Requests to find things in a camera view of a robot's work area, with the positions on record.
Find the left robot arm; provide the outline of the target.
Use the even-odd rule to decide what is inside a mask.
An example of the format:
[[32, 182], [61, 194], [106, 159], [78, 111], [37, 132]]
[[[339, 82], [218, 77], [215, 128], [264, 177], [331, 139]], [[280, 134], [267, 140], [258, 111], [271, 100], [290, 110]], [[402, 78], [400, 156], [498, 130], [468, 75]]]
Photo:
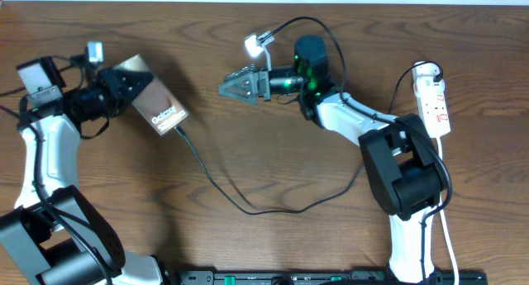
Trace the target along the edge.
[[121, 115], [155, 79], [139, 55], [106, 69], [101, 62], [88, 55], [69, 58], [87, 86], [68, 92], [52, 57], [17, 66], [28, 92], [15, 115], [26, 169], [13, 211], [1, 218], [1, 245], [31, 284], [168, 282], [156, 257], [124, 250], [79, 191], [82, 123]]

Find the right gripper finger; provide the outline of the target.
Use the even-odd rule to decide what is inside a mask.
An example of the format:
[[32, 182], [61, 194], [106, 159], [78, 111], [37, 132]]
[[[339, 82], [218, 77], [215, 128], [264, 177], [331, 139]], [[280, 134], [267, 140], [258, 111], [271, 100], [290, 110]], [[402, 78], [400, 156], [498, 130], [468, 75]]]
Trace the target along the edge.
[[224, 79], [224, 82], [228, 82], [232, 79], [235, 79], [235, 78], [239, 78], [239, 77], [242, 77], [246, 74], [252, 74], [253, 72], [255, 71], [255, 64], [250, 64], [248, 66], [245, 66], [241, 69], [238, 69], [237, 71], [233, 72], [232, 74], [228, 74], [225, 79]]
[[218, 87], [218, 92], [223, 97], [235, 99], [250, 105], [257, 104], [257, 81], [255, 73], [231, 74]]

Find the Galaxy S25 Ultra smartphone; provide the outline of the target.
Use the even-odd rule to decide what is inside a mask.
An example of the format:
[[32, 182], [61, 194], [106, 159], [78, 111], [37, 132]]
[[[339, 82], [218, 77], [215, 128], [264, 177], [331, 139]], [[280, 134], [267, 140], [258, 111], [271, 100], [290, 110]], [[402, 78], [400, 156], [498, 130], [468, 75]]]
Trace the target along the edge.
[[183, 104], [140, 55], [117, 64], [114, 69], [153, 75], [151, 82], [135, 97], [132, 105], [159, 135], [165, 135], [189, 116]]

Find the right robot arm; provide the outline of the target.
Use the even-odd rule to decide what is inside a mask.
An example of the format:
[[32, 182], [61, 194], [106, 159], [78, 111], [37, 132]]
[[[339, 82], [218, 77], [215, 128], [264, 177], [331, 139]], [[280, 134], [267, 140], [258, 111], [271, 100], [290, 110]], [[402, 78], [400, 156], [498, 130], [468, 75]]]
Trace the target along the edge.
[[296, 93], [307, 120], [358, 145], [371, 192], [389, 216], [393, 280], [432, 282], [431, 223], [452, 185], [419, 116], [379, 113], [354, 100], [331, 79], [324, 40], [314, 35], [296, 41], [292, 65], [251, 64], [227, 75], [219, 93], [249, 104]]

